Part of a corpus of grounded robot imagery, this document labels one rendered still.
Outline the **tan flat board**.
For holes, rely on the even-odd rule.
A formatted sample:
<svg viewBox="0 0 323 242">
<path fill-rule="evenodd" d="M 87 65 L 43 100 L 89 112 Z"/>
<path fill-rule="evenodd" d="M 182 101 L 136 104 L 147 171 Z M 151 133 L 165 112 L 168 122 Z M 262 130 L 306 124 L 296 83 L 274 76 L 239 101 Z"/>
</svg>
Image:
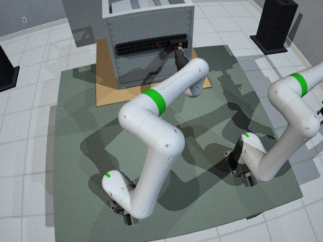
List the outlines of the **tan flat board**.
<svg viewBox="0 0 323 242">
<path fill-rule="evenodd" d="M 96 41 L 96 107 L 130 101 L 159 83 L 118 90 L 107 39 Z"/>
</svg>

